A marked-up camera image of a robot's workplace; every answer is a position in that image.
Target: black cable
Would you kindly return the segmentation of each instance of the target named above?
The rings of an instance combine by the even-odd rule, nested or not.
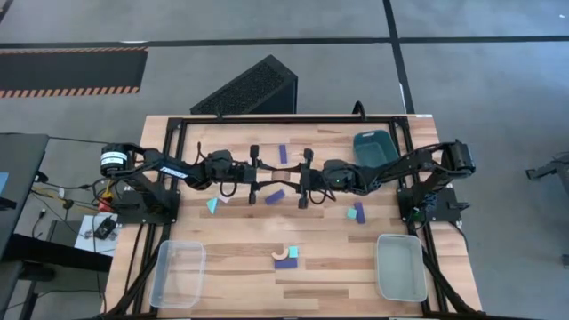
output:
[[[68,226],[69,230],[73,231],[73,233],[75,233],[76,235],[82,236],[81,234],[79,234],[79,232],[75,231],[75,230],[68,224],[67,221],[65,221],[59,214],[57,214],[57,212],[56,212],[55,210],[53,210],[53,208],[52,208],[50,205],[48,205],[43,199],[40,199],[39,196],[36,196],[36,194],[33,193],[33,192],[32,192],[30,195],[34,196],[37,200],[41,201],[41,202],[45,205],[45,207],[46,207],[47,209],[49,209],[53,214],[55,214],[56,217],[58,217],[61,221],[63,221],[63,223],[65,223],[66,226]]]
[[[91,201],[91,205],[96,206],[95,202],[100,201],[100,197],[105,192],[105,189],[99,190],[96,194],[93,195],[93,200]]]
[[[75,142],[85,142],[85,143],[96,143],[96,144],[111,144],[112,142],[106,142],[106,141],[97,141],[97,140],[86,140],[86,139],[74,139],[74,138],[65,138],[65,137],[53,137],[53,136],[48,136],[50,139],[53,140],[65,140],[65,141],[75,141]]]
[[[421,222],[421,224],[417,228],[414,227],[414,223],[412,223],[412,224],[413,224],[413,230],[415,232],[417,232],[427,225],[427,217],[425,216],[425,219]]]
[[[93,234],[95,233],[95,217],[97,217],[97,215],[92,216],[92,220],[91,220],[91,227],[92,227],[92,232]],[[92,251],[94,253],[97,253],[97,241],[95,239],[95,236],[93,236],[92,238]],[[107,298],[105,297],[105,292],[103,292],[100,289],[100,279],[99,279],[99,271],[95,271],[95,275],[97,276],[97,290],[99,291],[99,298],[103,299],[103,312],[107,313]]]
[[[113,189],[115,190],[116,193],[116,197],[118,198],[118,200],[123,200],[123,197],[121,196],[121,194],[118,192],[118,182],[120,182],[121,180],[117,180],[115,181],[115,183],[113,184]]]
[[[48,292],[44,292],[44,293],[38,294],[36,299],[42,298],[42,297],[44,297],[44,296],[46,296],[46,295],[48,295],[48,294],[50,294],[50,293],[54,293],[54,292],[74,293],[74,292],[97,292],[97,291],[95,291],[95,290],[51,290],[51,291],[48,291]],[[10,307],[8,307],[8,308],[5,308],[5,309],[3,309],[3,310],[0,310],[0,313],[5,312],[5,311],[7,311],[7,310],[9,310],[9,309],[11,309],[11,308],[16,308],[16,307],[18,307],[18,306],[21,306],[21,305],[23,305],[23,304],[25,304],[25,303],[30,302],[30,301],[33,300],[33,299],[34,299],[34,298],[31,298],[31,299],[25,300],[24,302],[16,303],[15,305],[12,305],[12,306],[10,306]]]
[[[40,232],[39,235],[36,236],[36,228],[37,228],[37,224],[39,223],[39,221],[45,216],[45,209],[42,209],[39,212],[39,215],[37,216],[37,220],[36,223],[34,223],[34,227],[32,228],[32,237],[37,239],[40,236],[42,236],[43,232]]]
[[[196,161],[194,161],[194,164],[197,164],[197,162],[199,161],[199,157],[205,158],[204,154],[202,153],[202,142],[200,141],[197,142],[197,156],[196,156]]]
[[[237,182],[233,182],[233,191],[230,194],[226,195],[223,193],[223,180],[220,183],[220,193],[222,196],[225,197],[232,197],[237,192]]]
[[[462,229],[459,228],[459,226],[457,226],[455,223],[452,223],[451,221],[449,221],[448,223],[450,223],[451,226],[453,226],[461,234],[462,238],[464,238],[464,244],[466,245],[466,251],[468,251],[469,250],[469,240],[466,238],[466,235],[464,234]]]
[[[136,238],[134,240],[134,248],[132,248],[131,263],[128,266],[128,273],[126,274],[126,282],[124,283],[124,294],[128,291],[128,284],[131,281],[132,265],[134,264],[134,256],[139,247],[140,234],[142,233],[143,224],[140,224],[139,232],[136,233]]]
[[[89,188],[92,186],[92,185],[84,184],[84,185],[77,186],[77,187],[63,187],[63,186],[56,185],[56,184],[53,184],[53,183],[50,183],[50,182],[41,182],[41,183],[45,184],[46,186],[51,186],[51,187],[55,187],[55,188],[62,188],[62,189],[67,189],[67,190],[70,190],[70,189],[82,189],[82,190],[87,190],[87,189],[89,189]]]
[[[320,191],[320,190],[318,190],[318,192],[320,192],[321,194],[323,194],[323,196],[322,196],[322,200],[316,202],[316,201],[314,201],[314,199],[312,198],[312,190],[309,190],[309,199],[310,199],[310,202],[311,202],[312,204],[319,205],[319,204],[323,204],[324,201],[326,201],[326,193],[324,193],[324,192],[322,192],[322,191]]]
[[[34,193],[34,194],[36,194],[37,196],[42,196],[42,197],[46,197],[46,198],[49,198],[49,199],[56,199],[56,200],[65,201],[65,204],[63,204],[63,208],[66,209],[66,210],[71,209],[71,207],[72,207],[73,205],[78,206],[78,207],[81,207],[81,208],[84,208],[84,209],[89,209],[89,210],[94,210],[94,211],[98,210],[97,207],[96,207],[94,204],[92,204],[92,202],[91,202],[91,203],[87,203],[87,202],[85,202],[85,201],[80,201],[80,200],[75,200],[75,199],[69,199],[69,198],[60,198],[60,197],[57,197],[57,198],[56,198],[56,197],[54,197],[54,196],[52,196],[52,195],[43,194],[43,193],[37,192],[37,191],[35,191],[35,190],[32,190],[31,192]]]

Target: teal triangular block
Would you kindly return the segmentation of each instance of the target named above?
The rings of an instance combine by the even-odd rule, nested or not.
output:
[[[211,199],[207,202],[207,209],[209,209],[212,214],[215,213],[216,206],[217,206],[217,198]]]

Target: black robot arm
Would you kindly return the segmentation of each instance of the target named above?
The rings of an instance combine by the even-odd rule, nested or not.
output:
[[[440,164],[433,160],[437,151],[442,151]],[[427,193],[437,192],[453,179],[467,178],[475,170],[468,146],[456,140],[417,148],[377,168],[327,160],[322,171],[309,169],[305,173],[309,177],[301,177],[301,188],[331,195],[330,198],[333,191],[366,196],[383,183],[417,172],[432,172],[426,181],[413,185],[413,196],[419,202]]]
[[[142,160],[135,161],[136,155]],[[109,144],[102,149],[100,172],[103,176],[128,181],[146,171],[163,172],[196,190],[207,189],[214,182],[252,183],[256,177],[253,166],[234,161],[227,150],[214,151],[202,162],[188,164],[154,148],[142,148],[132,143]]]

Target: teal block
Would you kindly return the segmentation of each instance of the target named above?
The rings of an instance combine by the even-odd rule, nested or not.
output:
[[[349,208],[348,209],[348,219],[355,220],[356,216],[357,216],[357,210],[354,208]]]
[[[207,202],[207,209],[209,209],[212,214],[215,213],[215,207],[217,207],[217,198],[211,199]]]
[[[299,257],[299,247],[296,245],[291,245],[288,247],[288,257],[289,258],[298,258]]]

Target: wire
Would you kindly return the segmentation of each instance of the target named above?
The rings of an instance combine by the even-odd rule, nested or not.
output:
[[[36,299],[42,298],[42,297],[44,297],[44,296],[46,296],[46,295],[48,295],[48,294],[50,294],[50,293],[54,293],[54,292],[74,293],[74,292],[97,292],[97,291],[95,291],[95,290],[51,290],[51,291],[48,291],[48,292],[44,292],[44,293],[38,294]],[[10,307],[8,307],[8,308],[5,308],[5,309],[3,309],[3,310],[0,310],[0,313],[5,312],[5,311],[7,311],[7,310],[9,310],[9,309],[11,309],[11,308],[16,308],[16,307],[18,307],[18,306],[21,306],[21,305],[23,305],[23,304],[25,304],[25,303],[28,303],[28,302],[32,301],[33,299],[34,299],[34,298],[30,298],[30,299],[25,300],[25,301],[23,301],[23,302],[16,303],[15,305],[12,305],[12,306],[10,306]]]
[[[40,199],[39,196],[36,196],[35,193],[31,193],[31,195],[32,195],[33,197],[35,197],[37,200],[41,201],[41,202],[45,205],[45,207],[47,207],[47,209],[49,209],[53,214],[55,214],[56,217],[58,217],[61,221],[63,221],[63,223],[65,223],[65,225],[68,226],[69,230],[73,231],[73,233],[75,233],[76,235],[83,236],[83,235],[81,235],[80,233],[78,233],[77,231],[75,231],[75,230],[68,224],[68,222],[65,221],[63,218],[61,218],[61,216],[60,216],[59,214],[57,214],[57,212],[56,212],[55,210],[53,210],[53,208],[52,208],[50,205],[48,205],[43,199]]]
[[[421,211],[419,211],[417,209],[414,209],[414,210],[415,210],[414,213],[411,213],[407,216],[407,228],[409,228],[411,231],[414,231],[416,233],[417,231],[421,230],[422,228],[424,228],[427,225],[427,214],[423,213],[424,219],[423,219],[423,221],[421,221],[421,224],[416,228],[415,223],[414,223],[415,221],[413,220],[413,215],[415,213],[418,213]]]
[[[451,174],[461,174],[461,173],[464,173],[464,171],[460,171],[460,170],[448,170],[448,169],[446,169],[446,168],[444,168],[443,166],[438,165],[438,164],[434,164],[433,167],[437,168],[437,169],[440,170],[440,171],[444,171],[444,172],[451,173]]]
[[[231,191],[231,193],[229,193],[228,195],[223,193],[223,180],[220,183],[220,193],[222,196],[225,197],[232,197],[235,193],[237,192],[237,182],[233,182],[233,191]]]
[[[132,265],[134,264],[134,256],[139,247],[140,234],[142,233],[143,224],[140,224],[139,232],[136,233],[136,239],[134,240],[134,248],[132,248],[131,263],[128,266],[128,273],[126,274],[126,282],[124,283],[124,294],[128,291],[128,284],[131,281]]]
[[[196,156],[196,161],[194,161],[194,164],[197,164],[197,162],[199,161],[199,157],[205,158],[204,154],[202,153],[202,142],[200,141],[197,142],[197,156]]]
[[[40,183],[43,183],[43,184],[45,184],[46,186],[55,187],[55,188],[63,188],[63,189],[82,189],[82,190],[86,190],[86,189],[88,189],[88,188],[91,187],[91,185],[88,185],[88,184],[84,184],[84,185],[77,186],[77,187],[63,187],[63,186],[56,185],[56,184],[50,183],[50,182],[40,182]]]
[[[312,202],[313,204],[316,204],[316,205],[323,204],[324,201],[326,201],[326,193],[324,193],[324,192],[322,192],[322,191],[320,191],[320,190],[318,190],[318,192],[320,192],[321,194],[323,194],[323,196],[322,196],[322,200],[316,202],[316,201],[314,201],[314,199],[312,198],[312,190],[309,190],[309,199],[310,199],[310,202]]]
[[[93,232],[93,237],[92,237],[92,251],[94,253],[97,253],[97,241],[95,239],[95,217],[97,217],[97,215],[92,216],[91,219],[91,227],[92,227],[92,232]],[[95,271],[95,275],[97,275],[97,290],[99,290],[99,298],[103,299],[103,310],[104,313],[107,313],[107,298],[105,297],[105,292],[103,292],[100,289],[100,279],[99,279],[99,271]]]
[[[118,198],[118,200],[123,200],[123,196],[121,196],[121,194],[118,192],[118,182],[120,182],[121,180],[117,180],[114,184],[113,184],[113,189],[115,190],[116,193],[116,197]]]
[[[59,197],[59,195],[53,196],[53,195],[50,195],[50,194],[47,194],[47,193],[38,192],[38,191],[47,191],[47,190],[51,190],[51,189],[46,189],[46,188],[32,188],[32,193],[34,193],[34,194],[36,194],[36,195],[38,195],[38,196],[43,196],[43,197],[48,197],[48,198],[51,198],[51,199],[54,199],[54,200],[58,200],[58,201],[60,201],[60,202],[63,204],[63,207],[66,208],[66,209],[67,209],[66,204],[69,204],[69,201],[71,201],[72,204],[69,206],[69,208],[71,208],[72,205],[76,205],[77,207],[81,208],[80,210],[82,210],[82,211],[87,211],[87,212],[89,212],[89,213],[92,213],[92,212],[99,212],[99,210],[96,210],[95,208],[90,208],[90,207],[88,207],[88,206],[86,206],[86,205],[83,205],[83,204],[87,204],[87,205],[93,205],[93,204],[88,204],[88,203],[86,203],[86,202],[78,201],[78,200],[73,200],[73,199],[64,199],[64,198]]]
[[[36,236],[36,227],[37,224],[39,223],[39,221],[42,219],[42,217],[37,217],[36,223],[34,223],[34,227],[32,228],[32,237],[34,239],[39,238],[40,236],[42,236],[43,232],[40,232],[39,235]]]
[[[85,140],[85,139],[74,139],[74,138],[65,138],[65,137],[53,137],[48,136],[52,140],[65,140],[65,141],[75,141],[75,142],[84,142],[84,143],[95,143],[95,144],[112,144],[112,142],[106,141],[97,141],[97,140]]]
[[[461,236],[464,238],[464,244],[466,245],[466,251],[468,251],[469,250],[469,240],[466,238],[466,235],[464,234],[462,229],[459,226],[457,226],[456,223],[452,223],[451,221],[449,221],[448,223],[450,223],[451,226],[453,226],[461,234]]]

